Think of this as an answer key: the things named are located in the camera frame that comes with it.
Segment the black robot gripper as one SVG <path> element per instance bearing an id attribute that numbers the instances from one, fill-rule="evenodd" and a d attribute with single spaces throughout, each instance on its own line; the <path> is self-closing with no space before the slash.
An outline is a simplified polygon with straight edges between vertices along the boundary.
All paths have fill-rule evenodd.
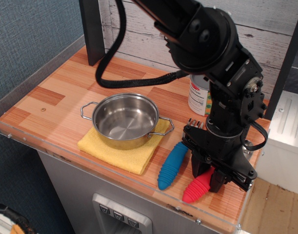
<path id="1" fill-rule="evenodd" d="M 247 136 L 246 127 L 239 134 L 230 136 L 214 132 L 210 127 L 203 130 L 186 125 L 183 128 L 182 143 L 192 151 L 191 163 L 193 177 L 207 172 L 211 166 L 214 172 L 210 180 L 210 192 L 218 193 L 222 185 L 235 183 L 244 191 L 248 191 L 257 172 L 245 157 L 242 135 Z"/>

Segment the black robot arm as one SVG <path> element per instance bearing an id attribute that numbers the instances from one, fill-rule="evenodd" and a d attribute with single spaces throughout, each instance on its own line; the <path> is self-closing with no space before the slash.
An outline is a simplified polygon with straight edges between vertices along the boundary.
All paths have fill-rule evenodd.
<path id="1" fill-rule="evenodd" d="M 139 0 L 167 41 L 176 66 L 210 81 L 212 107 L 205 129 L 184 127 L 182 142 L 192 151 L 193 176 L 213 167 L 210 190 L 233 182 L 248 190 L 257 172 L 242 151 L 250 127 L 264 137 L 257 120 L 267 108 L 262 69 L 245 49 L 228 13 L 195 0 Z"/>

